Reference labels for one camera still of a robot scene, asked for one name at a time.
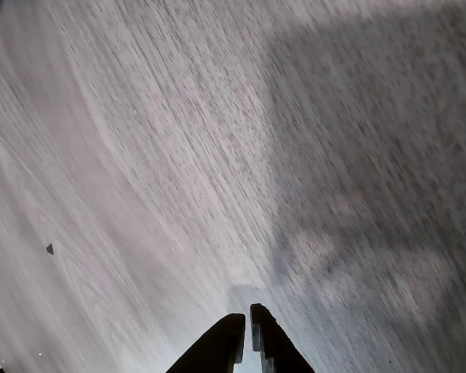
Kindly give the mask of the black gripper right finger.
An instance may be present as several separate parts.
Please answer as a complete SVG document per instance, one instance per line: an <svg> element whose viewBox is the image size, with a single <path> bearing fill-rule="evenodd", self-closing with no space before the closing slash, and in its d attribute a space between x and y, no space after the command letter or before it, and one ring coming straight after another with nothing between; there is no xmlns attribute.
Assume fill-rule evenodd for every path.
<svg viewBox="0 0 466 373"><path fill-rule="evenodd" d="M314 373L268 308L260 303L250 306L252 349L259 353L263 373Z"/></svg>

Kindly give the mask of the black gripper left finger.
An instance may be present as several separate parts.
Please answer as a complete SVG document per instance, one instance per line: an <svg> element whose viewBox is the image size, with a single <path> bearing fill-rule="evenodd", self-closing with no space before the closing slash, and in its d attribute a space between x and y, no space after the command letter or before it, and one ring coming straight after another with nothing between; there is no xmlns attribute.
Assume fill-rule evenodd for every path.
<svg viewBox="0 0 466 373"><path fill-rule="evenodd" d="M231 313L217 321L169 369L168 373L232 373L241 364L245 315Z"/></svg>

